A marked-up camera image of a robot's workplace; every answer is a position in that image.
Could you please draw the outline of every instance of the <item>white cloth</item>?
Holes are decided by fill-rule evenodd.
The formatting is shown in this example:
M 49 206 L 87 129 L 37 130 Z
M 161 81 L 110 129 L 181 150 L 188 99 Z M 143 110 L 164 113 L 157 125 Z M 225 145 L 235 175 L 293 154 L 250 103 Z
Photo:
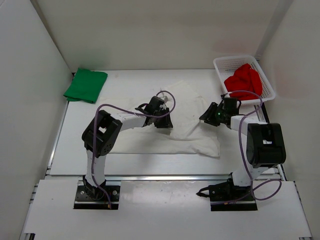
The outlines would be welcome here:
M 154 125 L 137 127 L 120 132 L 111 153 L 117 154 L 202 154 L 210 157 L 220 155 L 220 144 L 213 126 L 200 122 L 199 117 L 209 105 L 203 97 L 184 81 L 165 87 L 176 100 L 170 114 L 173 129 L 159 129 Z M 172 109 L 173 99 L 167 94 L 167 107 Z M 148 103 L 149 99 L 100 99 L 105 103 L 135 112 L 135 108 Z

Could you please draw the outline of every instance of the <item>white table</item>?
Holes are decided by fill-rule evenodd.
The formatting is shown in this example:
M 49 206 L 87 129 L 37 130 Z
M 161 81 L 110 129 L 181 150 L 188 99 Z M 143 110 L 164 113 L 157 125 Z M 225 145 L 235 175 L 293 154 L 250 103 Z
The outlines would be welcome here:
M 73 209 L 77 179 L 42 180 L 24 233 L 34 240 L 298 240 L 311 237 L 293 182 L 258 211 L 211 212 L 208 181 L 122 181 L 119 210 Z M 273 193 L 278 183 L 256 191 Z
M 101 98 L 152 97 L 160 88 L 185 81 L 208 102 L 220 102 L 221 83 L 213 69 L 199 70 L 119 70 L 105 71 L 108 78 Z M 81 135 L 101 104 L 70 102 L 51 167 L 51 175 L 80 176 L 86 173 L 87 155 Z M 241 113 L 254 110 L 242 106 Z M 197 154 L 108 154 L 106 175 L 226 175 L 242 164 L 238 133 L 225 125 L 217 128 L 220 157 Z

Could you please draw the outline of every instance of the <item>plastic basket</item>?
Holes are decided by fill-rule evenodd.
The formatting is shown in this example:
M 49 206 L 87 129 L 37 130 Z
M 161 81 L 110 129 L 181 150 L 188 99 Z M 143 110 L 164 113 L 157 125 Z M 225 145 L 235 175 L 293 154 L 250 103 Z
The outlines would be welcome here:
M 235 71 L 244 64 L 250 64 L 252 69 L 256 70 L 259 73 L 260 80 L 262 83 L 262 100 L 264 102 L 272 100 L 276 97 L 275 91 L 272 89 L 266 75 L 259 66 L 257 60 L 250 55 L 239 55 L 239 56 L 226 56 L 219 57 L 213 61 L 216 72 L 218 73 L 219 79 L 221 81 L 224 93 L 227 93 L 228 90 L 225 86 L 225 80 L 233 76 Z M 243 100 L 242 104 L 248 105 L 258 105 L 260 103 L 259 99 L 253 100 Z

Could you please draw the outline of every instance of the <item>purple cable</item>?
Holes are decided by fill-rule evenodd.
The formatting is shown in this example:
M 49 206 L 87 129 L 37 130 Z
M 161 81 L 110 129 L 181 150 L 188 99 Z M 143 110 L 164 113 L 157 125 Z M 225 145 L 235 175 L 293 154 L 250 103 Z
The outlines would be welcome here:
M 122 112 L 125 112 L 127 114 L 132 114 L 132 115 L 136 115 L 136 116 L 142 116 L 142 117 L 147 117 L 147 118 L 155 118 L 155 119 L 160 119 L 160 118 L 163 118 L 167 115 L 169 115 L 170 113 L 172 113 L 172 111 L 175 109 L 176 107 L 176 99 L 175 97 L 172 95 L 171 92 L 169 91 L 166 91 L 166 90 L 161 90 L 160 92 L 158 92 L 156 95 L 158 96 L 159 94 L 161 93 L 167 93 L 169 94 L 172 99 L 173 99 L 173 106 L 172 106 L 172 109 L 167 112 L 166 114 L 164 115 L 161 115 L 161 116 L 153 116 L 153 115 L 148 115 L 148 114 L 143 114 L 143 113 L 139 113 L 139 112 L 133 112 L 133 111 L 128 111 L 128 110 L 125 110 L 125 109 L 122 109 L 120 107 L 117 107 L 117 106 L 114 106 L 114 105 L 111 105 L 111 104 L 101 104 L 100 106 L 98 106 L 98 108 L 96 109 L 95 111 L 95 116 L 94 116 L 94 124 L 93 124 L 93 146 L 92 146 L 92 163 L 91 163 L 91 176 L 92 176 L 92 180 L 94 182 L 94 184 L 96 185 L 96 187 L 98 189 L 100 189 L 107 197 L 108 199 L 108 203 L 109 203 L 109 207 L 111 209 L 111 200 L 110 200 L 110 197 L 109 197 L 109 194 L 107 193 L 107 191 L 105 189 L 103 189 L 96 181 L 96 178 L 95 178 L 95 173 L 94 173 L 94 165 L 95 165 L 95 153 L 96 153 L 96 145 L 97 145 L 97 121 L 98 121 L 98 114 L 99 114 L 99 110 L 102 108 L 102 107 L 110 107 L 110 108 L 114 108 L 114 109 L 117 109 L 119 111 L 122 111 Z
M 251 92 L 251 91 L 246 91 L 246 90 L 237 90 L 237 91 L 231 91 L 231 92 L 228 92 L 228 94 L 232 94 L 232 93 L 249 93 L 249 94 L 252 94 L 252 95 L 255 95 L 259 98 L 260 100 L 260 105 L 252 112 L 249 112 L 248 114 L 244 115 L 243 118 L 241 118 L 240 120 L 240 124 L 239 124 L 239 131 L 238 131 L 238 136 L 239 136 L 239 146 L 240 146 L 240 152 L 241 152 L 241 158 L 242 158 L 242 162 L 243 162 L 243 165 L 244 165 L 244 168 L 245 168 L 245 171 L 246 173 L 248 174 L 249 178 L 250 178 L 250 192 L 240 198 L 237 198 L 235 200 L 229 200 L 229 201 L 222 201 L 222 202 L 214 202 L 212 203 L 211 205 L 220 205 L 220 204 L 230 204 L 230 203 L 236 203 L 237 201 L 241 200 L 241 199 L 244 199 L 245 197 L 247 197 L 248 195 L 252 195 L 252 197 L 255 199 L 255 200 L 258 200 L 258 201 L 264 201 L 264 200 L 268 200 L 270 198 L 272 198 L 274 195 L 276 195 L 279 191 L 280 191 L 280 188 L 282 186 L 282 181 L 280 179 L 269 179 L 267 181 L 264 181 L 263 183 L 259 184 L 258 186 L 256 186 L 254 188 L 254 180 L 253 180 L 253 177 L 248 169 L 248 166 L 247 166 L 247 163 L 246 163 L 246 158 L 245 158 L 245 153 L 244 153 L 244 148 L 242 146 L 242 137 L 241 137 L 241 129 L 242 129 L 242 124 L 244 122 L 244 120 L 251 114 L 254 114 L 256 112 L 258 112 L 261 107 L 262 107 L 262 104 L 263 104 L 263 101 L 262 101 L 262 98 L 261 96 L 259 96 L 258 94 L 254 93 L 254 92 Z M 270 183 L 270 182 L 274 182 L 274 181 L 277 181 L 279 182 L 279 187 L 277 188 L 277 190 L 271 194 L 270 196 L 267 196 L 267 197 L 264 197 L 264 198 L 257 198 L 255 196 L 255 193 L 254 191 L 257 190 L 258 188 L 262 187 L 263 185 L 267 184 L 267 183 Z

